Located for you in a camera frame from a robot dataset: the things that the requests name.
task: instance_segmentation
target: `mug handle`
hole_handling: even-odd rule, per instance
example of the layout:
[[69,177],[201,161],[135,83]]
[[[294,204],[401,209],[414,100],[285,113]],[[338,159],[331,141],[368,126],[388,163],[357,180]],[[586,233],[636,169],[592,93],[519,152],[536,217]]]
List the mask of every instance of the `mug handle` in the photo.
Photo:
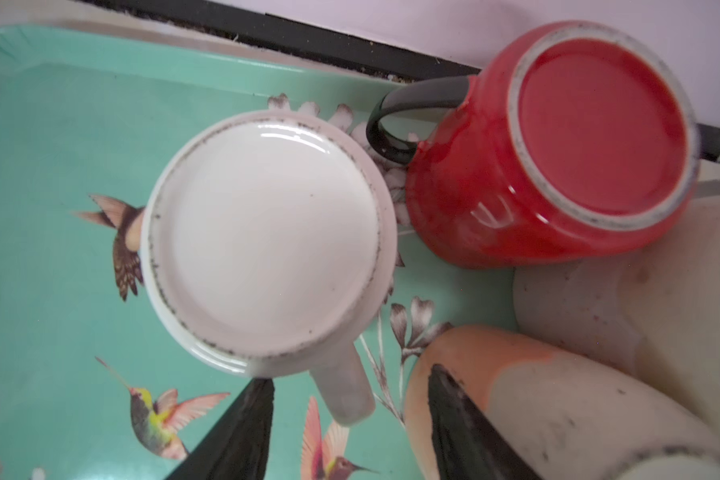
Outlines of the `mug handle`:
[[354,346],[350,345],[327,362],[309,370],[309,375],[315,380],[320,396],[339,425],[353,425],[370,417],[375,410],[371,383]]
[[365,135],[374,150],[387,160],[406,165],[416,154],[416,142],[401,140],[382,126],[389,114],[420,108],[456,108],[469,93],[470,77],[446,77],[424,80],[388,93],[368,118]]

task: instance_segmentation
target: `white mug handle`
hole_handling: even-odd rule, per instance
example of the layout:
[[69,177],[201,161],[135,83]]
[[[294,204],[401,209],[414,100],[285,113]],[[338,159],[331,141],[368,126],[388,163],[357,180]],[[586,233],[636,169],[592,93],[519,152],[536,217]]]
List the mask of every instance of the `white mug handle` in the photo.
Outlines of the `white mug handle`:
[[373,390],[360,362],[360,355],[350,345],[320,366],[309,370],[320,396],[326,402],[336,423],[350,426],[370,417],[376,408]]

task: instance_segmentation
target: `hummingbird print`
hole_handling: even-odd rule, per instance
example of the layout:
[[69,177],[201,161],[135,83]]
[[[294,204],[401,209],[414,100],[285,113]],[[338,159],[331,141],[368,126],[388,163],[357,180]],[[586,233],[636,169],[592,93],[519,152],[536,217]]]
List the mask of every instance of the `hummingbird print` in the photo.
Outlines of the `hummingbird print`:
[[347,480],[357,470],[371,472],[344,458],[349,428],[332,422],[326,437],[320,430],[320,411],[315,397],[309,398],[302,444],[302,480]]
[[124,302],[128,298],[129,288],[134,295],[139,294],[136,289],[137,280],[144,284],[139,260],[144,207],[135,208],[121,200],[104,195],[91,195],[90,198],[101,208],[101,211],[77,212],[76,215],[92,224],[117,230],[112,245],[112,261],[115,267],[115,283]]
[[96,360],[128,389],[130,423],[139,443],[163,458],[176,460],[186,458],[188,451],[179,438],[179,430],[195,418],[204,416],[229,395],[229,393],[215,393],[177,403],[179,393],[176,389],[170,389],[153,402],[149,390],[129,386],[104,360],[99,357],[96,357]]

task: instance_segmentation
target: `white mug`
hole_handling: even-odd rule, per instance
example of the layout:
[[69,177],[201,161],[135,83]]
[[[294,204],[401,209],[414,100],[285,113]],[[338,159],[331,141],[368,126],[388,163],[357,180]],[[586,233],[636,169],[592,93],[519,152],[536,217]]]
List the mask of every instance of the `white mug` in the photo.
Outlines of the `white mug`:
[[720,435],[720,180],[640,250],[519,268],[520,331],[661,390]]
[[334,419],[374,409],[353,342],[387,294],[392,199],[344,131],[290,111],[241,114],[173,157],[144,214],[144,284],[158,317],[219,370],[309,370]]

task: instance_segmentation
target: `mug rim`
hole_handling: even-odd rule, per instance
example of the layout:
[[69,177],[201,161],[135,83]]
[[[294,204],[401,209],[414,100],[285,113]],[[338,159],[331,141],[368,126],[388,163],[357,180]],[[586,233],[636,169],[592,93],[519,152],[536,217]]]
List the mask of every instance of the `mug rim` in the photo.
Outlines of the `mug rim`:
[[[638,214],[603,214],[586,208],[566,197],[542,174],[540,168],[530,156],[528,146],[525,143],[520,128],[519,105],[520,95],[528,72],[538,60],[538,57],[547,50],[555,45],[577,39],[599,40],[632,53],[653,71],[677,102],[677,110],[682,119],[686,142],[682,173],[674,189],[662,201]],[[699,132],[696,129],[696,120],[691,109],[690,100],[685,91],[682,90],[680,82],[666,64],[648,47],[614,28],[594,22],[577,22],[576,24],[563,24],[560,28],[539,38],[520,56],[516,63],[508,89],[507,111],[512,146],[528,178],[547,201],[559,207],[568,216],[587,226],[624,232],[649,228],[671,216],[686,201],[695,184],[694,180],[698,177],[700,168]]]
[[[298,345],[291,351],[256,356],[242,355],[218,346],[211,346],[207,341],[203,341],[198,335],[192,333],[183,323],[176,309],[165,298],[158,281],[153,252],[153,229],[156,219],[155,207],[163,192],[163,185],[185,157],[204,141],[223,130],[264,121],[295,122],[299,127],[321,134],[354,160],[374,199],[378,216],[378,252],[375,256],[371,276],[364,289],[330,331],[323,336]],[[351,347],[354,340],[373,321],[376,312],[381,308],[389,283],[392,281],[396,252],[397,228],[392,198],[381,173],[362,146],[349,137],[346,132],[327,121],[299,112],[280,110],[256,110],[238,114],[209,126],[187,141],[173,155],[154,184],[144,210],[140,248],[144,266],[145,290],[154,311],[173,339],[195,358],[218,370],[254,377],[284,376],[309,370],[348,346]]]

